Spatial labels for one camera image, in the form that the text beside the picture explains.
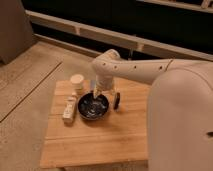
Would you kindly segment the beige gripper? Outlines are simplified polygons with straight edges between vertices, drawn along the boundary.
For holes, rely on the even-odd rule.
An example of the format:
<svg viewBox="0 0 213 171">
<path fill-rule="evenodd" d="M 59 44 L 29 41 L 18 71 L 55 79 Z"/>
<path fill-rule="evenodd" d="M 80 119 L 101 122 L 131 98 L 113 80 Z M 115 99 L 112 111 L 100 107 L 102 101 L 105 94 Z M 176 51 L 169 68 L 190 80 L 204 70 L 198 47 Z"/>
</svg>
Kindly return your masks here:
<svg viewBox="0 0 213 171">
<path fill-rule="evenodd" d="M 115 92 L 114 78 L 112 76 L 96 76 L 93 97 L 97 98 L 104 91 L 109 91 L 111 94 Z"/>
</svg>

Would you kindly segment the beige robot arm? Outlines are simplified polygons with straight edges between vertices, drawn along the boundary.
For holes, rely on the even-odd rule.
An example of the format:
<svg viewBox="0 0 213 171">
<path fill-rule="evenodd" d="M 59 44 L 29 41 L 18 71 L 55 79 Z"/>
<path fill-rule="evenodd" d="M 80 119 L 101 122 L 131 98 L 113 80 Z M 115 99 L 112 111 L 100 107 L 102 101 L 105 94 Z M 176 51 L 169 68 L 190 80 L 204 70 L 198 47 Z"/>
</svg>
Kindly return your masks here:
<svg viewBox="0 0 213 171">
<path fill-rule="evenodd" d="M 213 61 L 127 61 L 110 49 L 92 67 L 97 92 L 112 89 L 116 77 L 151 86 L 149 171 L 213 171 Z"/>
</svg>

